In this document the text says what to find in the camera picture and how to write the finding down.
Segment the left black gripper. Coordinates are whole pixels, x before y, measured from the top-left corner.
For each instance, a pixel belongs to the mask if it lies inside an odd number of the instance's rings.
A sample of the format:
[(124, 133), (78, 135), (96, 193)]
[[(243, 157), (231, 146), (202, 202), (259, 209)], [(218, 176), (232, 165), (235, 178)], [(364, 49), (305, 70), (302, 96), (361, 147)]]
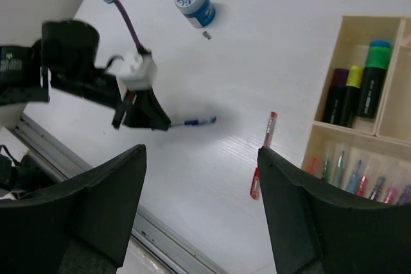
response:
[(109, 58), (105, 67), (96, 67), (100, 35), (81, 21), (48, 21), (42, 36), (32, 46), (1, 46), (1, 106), (49, 102), (49, 88), (114, 109), (114, 128), (121, 120), (129, 128), (167, 131), (171, 119), (152, 89), (127, 91), (126, 113), (122, 96), (109, 68), (122, 60)]

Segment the dark blue gel pen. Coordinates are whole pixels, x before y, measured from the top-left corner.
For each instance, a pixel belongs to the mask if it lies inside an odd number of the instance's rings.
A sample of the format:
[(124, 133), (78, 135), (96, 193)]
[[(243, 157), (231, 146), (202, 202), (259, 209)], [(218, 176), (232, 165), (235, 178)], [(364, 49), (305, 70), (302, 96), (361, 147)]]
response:
[(202, 126), (208, 124), (214, 124), (216, 122), (216, 116), (206, 117), (206, 118), (193, 118), (184, 121), (171, 123), (170, 127), (180, 127), (180, 126)]

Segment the light blue clear pen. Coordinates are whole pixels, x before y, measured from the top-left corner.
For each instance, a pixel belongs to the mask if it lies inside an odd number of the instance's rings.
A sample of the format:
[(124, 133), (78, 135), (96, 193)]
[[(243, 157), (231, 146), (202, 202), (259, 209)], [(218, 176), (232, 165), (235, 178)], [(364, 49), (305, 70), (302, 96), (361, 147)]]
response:
[(362, 170), (362, 166), (363, 166), (363, 159), (359, 158), (353, 166), (353, 170), (351, 171), (348, 183), (345, 187), (345, 190), (347, 192), (355, 193), (357, 185), (358, 185), (358, 179), (360, 177), (360, 172)]

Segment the red clear-cap pen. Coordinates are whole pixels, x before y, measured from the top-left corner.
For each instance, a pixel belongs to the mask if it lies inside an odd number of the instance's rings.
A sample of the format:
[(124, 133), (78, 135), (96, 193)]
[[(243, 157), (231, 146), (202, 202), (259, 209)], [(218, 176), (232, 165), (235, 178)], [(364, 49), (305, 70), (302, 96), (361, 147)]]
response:
[(315, 175), (315, 173), (317, 172), (317, 164), (318, 164), (318, 157), (314, 156), (311, 158), (311, 160), (309, 161), (309, 164), (307, 166), (307, 172), (311, 175)]

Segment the pink clear-cap pen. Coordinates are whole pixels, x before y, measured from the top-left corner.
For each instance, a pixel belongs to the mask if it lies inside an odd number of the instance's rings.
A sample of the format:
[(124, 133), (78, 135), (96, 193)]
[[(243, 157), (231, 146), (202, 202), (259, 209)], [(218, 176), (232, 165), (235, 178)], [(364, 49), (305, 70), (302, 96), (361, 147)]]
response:
[(364, 197), (368, 182), (369, 182), (369, 177), (367, 175), (363, 175), (358, 182), (355, 195)]

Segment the olive green clear pen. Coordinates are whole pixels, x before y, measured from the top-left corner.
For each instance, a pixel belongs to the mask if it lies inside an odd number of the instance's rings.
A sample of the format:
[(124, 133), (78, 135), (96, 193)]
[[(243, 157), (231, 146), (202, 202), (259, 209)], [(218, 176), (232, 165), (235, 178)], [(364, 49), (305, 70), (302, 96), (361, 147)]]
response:
[(332, 185), (334, 185), (335, 187), (340, 187), (342, 183), (342, 177), (345, 171), (346, 157), (347, 157), (347, 151), (342, 150), (340, 152), (340, 155), (338, 156), (338, 160), (337, 160), (337, 164), (335, 167), (335, 172), (334, 172), (333, 180), (332, 180)]

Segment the green clear-cap pen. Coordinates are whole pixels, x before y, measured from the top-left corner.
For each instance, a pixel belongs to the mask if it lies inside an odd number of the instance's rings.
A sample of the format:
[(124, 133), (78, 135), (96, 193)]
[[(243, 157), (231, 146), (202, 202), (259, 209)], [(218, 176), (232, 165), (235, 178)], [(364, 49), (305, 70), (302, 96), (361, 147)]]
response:
[(330, 155), (326, 155), (322, 163), (322, 174), (321, 174), (321, 179), (325, 182), (329, 182), (329, 174), (331, 171), (331, 167), (332, 167), (332, 157)]

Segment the red gel pen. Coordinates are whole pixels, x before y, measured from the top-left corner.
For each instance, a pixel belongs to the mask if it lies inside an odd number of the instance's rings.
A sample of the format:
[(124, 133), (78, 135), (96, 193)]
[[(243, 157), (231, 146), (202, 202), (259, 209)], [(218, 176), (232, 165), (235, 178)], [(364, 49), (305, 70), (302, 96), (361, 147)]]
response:
[(265, 154), (271, 146), (276, 119), (277, 119), (277, 114), (275, 112), (271, 112), (270, 117), (268, 119), (267, 128), (265, 131), (265, 139), (263, 141), (263, 146), (259, 150), (259, 153), (258, 153), (258, 164), (257, 164), (257, 167), (255, 168), (251, 187), (250, 187), (250, 197), (253, 200), (258, 200), (260, 197), (260, 192), (261, 192), (260, 175), (259, 175), (259, 167), (260, 167), (260, 160), (261, 160), (260, 154), (261, 153)]

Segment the violet clear-cap pen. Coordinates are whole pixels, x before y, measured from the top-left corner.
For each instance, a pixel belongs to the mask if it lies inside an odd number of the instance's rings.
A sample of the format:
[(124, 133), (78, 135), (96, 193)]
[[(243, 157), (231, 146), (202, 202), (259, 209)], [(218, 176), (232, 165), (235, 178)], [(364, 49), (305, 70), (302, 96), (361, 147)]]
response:
[(410, 203), (410, 195), (411, 195), (411, 185), (408, 184), (403, 189), (396, 205), (404, 205)]

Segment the purple highlighter marker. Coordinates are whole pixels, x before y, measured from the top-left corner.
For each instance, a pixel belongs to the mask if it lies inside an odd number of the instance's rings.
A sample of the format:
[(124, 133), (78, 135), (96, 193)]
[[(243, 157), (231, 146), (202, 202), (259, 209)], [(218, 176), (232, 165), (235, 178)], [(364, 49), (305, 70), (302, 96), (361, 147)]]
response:
[(345, 97), (345, 85), (348, 74), (348, 69), (334, 69), (328, 89), (322, 122), (329, 124), (339, 123), (342, 112), (342, 103)]

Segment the yellow highlighter marker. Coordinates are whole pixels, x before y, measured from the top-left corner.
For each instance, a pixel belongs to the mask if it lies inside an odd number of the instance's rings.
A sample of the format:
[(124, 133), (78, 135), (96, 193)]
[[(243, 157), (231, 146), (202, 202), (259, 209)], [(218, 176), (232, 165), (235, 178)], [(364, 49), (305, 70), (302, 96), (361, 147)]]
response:
[(339, 126), (351, 128), (353, 125), (354, 115), (358, 108), (362, 76), (363, 67), (352, 65), (345, 84), (345, 96), (338, 123)]

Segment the green highlighter marker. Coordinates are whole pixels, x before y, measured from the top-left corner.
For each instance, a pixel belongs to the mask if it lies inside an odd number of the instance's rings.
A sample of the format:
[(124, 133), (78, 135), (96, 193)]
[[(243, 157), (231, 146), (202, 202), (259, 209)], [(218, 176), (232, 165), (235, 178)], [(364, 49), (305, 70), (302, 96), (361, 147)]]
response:
[(390, 64), (392, 48), (369, 47), (363, 70), (356, 115), (374, 119)]

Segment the black clear-cap pen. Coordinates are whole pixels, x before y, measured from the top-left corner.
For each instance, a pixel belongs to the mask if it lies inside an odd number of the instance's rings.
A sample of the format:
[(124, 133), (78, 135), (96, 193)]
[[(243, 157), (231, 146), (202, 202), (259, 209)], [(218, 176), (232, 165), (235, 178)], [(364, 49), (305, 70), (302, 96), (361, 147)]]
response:
[(374, 184), (374, 187), (372, 188), (372, 191), (369, 195), (370, 200), (378, 201), (378, 199), (381, 195), (381, 192), (383, 190), (383, 187), (385, 185), (386, 180), (387, 180), (386, 176), (383, 176), (383, 175), (381, 175), (377, 178), (377, 180)]

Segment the magenta clear-cap pen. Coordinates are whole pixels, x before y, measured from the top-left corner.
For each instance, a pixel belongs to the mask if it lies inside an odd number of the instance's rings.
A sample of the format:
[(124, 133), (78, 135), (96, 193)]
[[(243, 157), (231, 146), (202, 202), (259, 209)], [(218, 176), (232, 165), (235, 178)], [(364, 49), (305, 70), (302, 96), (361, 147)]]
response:
[(383, 199), (383, 202), (386, 204), (393, 204), (397, 195), (398, 195), (398, 189), (396, 186), (393, 185), (389, 187), (389, 189), (387, 190), (387, 193)]

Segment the blue highlighter marker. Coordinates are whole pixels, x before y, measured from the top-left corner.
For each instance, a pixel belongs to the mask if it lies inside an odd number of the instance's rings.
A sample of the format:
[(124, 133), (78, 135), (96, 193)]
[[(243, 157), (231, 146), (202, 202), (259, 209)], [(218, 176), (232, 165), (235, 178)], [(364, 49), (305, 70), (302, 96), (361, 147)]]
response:
[(390, 49), (391, 44), (390, 42), (386, 40), (373, 40), (370, 42), (369, 47), (383, 47), (383, 48)]

